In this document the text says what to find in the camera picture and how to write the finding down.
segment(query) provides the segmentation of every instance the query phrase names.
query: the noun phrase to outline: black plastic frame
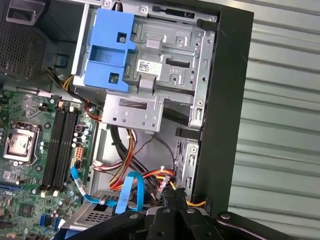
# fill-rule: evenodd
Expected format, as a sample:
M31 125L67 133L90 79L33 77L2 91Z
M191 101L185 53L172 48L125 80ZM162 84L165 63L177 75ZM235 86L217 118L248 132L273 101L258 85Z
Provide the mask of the black plastic frame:
M197 0L142 1L218 16L197 24L217 37L193 188L193 201L210 199L216 216L229 204L254 13Z

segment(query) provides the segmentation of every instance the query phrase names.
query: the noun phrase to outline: corrugated metal wall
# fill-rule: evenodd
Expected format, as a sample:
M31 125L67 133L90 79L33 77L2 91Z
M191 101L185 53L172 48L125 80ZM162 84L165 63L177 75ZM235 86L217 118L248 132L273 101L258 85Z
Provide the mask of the corrugated metal wall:
M229 210L320 240L320 0L211 2L255 13Z

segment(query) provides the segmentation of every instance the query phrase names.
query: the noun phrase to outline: barcode label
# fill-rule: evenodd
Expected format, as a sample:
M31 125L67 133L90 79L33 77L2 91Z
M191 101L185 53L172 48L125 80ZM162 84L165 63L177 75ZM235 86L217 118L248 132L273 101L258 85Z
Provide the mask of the barcode label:
M154 61L139 60L136 71L141 73L161 75L162 64Z
M9 179L10 179L10 175L11 175L11 172L9 172L9 171L4 171L2 178L3 178L4 180L9 180Z

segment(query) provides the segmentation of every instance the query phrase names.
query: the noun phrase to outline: blue sata port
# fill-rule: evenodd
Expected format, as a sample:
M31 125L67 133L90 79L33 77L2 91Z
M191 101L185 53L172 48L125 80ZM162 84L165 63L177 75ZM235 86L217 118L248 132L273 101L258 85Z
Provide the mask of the blue sata port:
M91 30L84 84L94 88L127 92L123 81L128 52L136 50L130 40L135 15L99 8Z
M46 222L46 215L42 215L40 217L39 226L43 227L45 225L45 222Z
M53 231L57 232L57 231L59 230L58 227L59 227L60 220L61 220L60 217L57 217L57 218L55 219L55 221L54 221L54 226L53 226Z

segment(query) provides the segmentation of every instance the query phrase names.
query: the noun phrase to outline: cpu socket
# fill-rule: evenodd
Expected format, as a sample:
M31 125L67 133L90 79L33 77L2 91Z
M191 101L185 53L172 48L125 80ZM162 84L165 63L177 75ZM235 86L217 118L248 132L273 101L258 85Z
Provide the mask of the cpu socket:
M26 122L12 121L9 123L3 158L23 163L35 162L35 146L39 137L39 126Z

